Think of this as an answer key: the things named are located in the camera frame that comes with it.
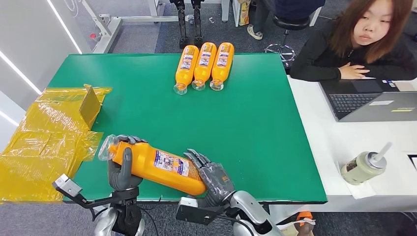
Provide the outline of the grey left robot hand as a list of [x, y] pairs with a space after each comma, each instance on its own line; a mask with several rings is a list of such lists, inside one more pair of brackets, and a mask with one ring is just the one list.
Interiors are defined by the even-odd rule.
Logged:
[[107, 173], [109, 185], [116, 191], [138, 186], [143, 179], [132, 174], [133, 152], [132, 148], [126, 147], [122, 152], [122, 164], [119, 165], [113, 160], [107, 161]]

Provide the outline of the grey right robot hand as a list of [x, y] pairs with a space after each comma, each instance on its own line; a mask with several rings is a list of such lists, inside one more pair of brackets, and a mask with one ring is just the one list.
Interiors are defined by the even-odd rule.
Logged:
[[221, 164], [210, 161], [205, 155], [191, 148], [187, 149], [184, 156], [192, 161], [206, 186], [206, 195], [199, 201], [203, 207], [221, 206], [236, 191]]

